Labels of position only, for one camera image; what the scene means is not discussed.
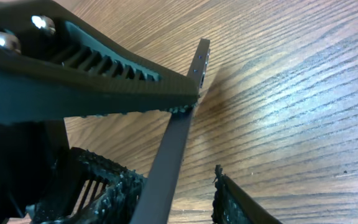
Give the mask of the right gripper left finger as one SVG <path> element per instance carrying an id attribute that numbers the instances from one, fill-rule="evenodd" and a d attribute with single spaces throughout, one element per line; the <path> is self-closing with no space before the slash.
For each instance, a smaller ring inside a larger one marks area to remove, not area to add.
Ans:
<path id="1" fill-rule="evenodd" d="M 133 54 L 54 1 L 0 1 L 0 124 L 181 111 L 199 88 L 198 69 Z"/>

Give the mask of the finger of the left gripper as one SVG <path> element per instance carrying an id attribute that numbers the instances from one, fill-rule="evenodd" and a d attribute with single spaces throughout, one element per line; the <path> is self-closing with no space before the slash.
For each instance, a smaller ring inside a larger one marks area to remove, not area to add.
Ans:
<path id="1" fill-rule="evenodd" d="M 32 223 L 129 223 L 146 182 L 133 170 L 73 147 L 58 157 L 50 184 L 26 210 Z"/>

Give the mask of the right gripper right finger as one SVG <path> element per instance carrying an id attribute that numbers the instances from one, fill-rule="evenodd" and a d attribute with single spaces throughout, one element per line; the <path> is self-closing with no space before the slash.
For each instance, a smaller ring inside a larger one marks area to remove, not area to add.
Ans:
<path id="1" fill-rule="evenodd" d="M 282 224 L 250 195 L 243 191 L 217 165 L 213 200 L 213 223 L 217 224 Z"/>

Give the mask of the black Samsung Galaxy smartphone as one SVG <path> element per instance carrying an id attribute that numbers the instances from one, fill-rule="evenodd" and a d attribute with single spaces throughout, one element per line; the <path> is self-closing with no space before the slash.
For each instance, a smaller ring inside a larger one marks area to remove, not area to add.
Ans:
<path id="1" fill-rule="evenodd" d="M 194 107 L 200 97 L 210 55 L 210 41 L 201 39 L 187 76 L 166 77 L 158 84 L 177 99 L 168 104 L 172 113 L 140 195 L 131 224 L 166 223 L 186 148 Z"/>

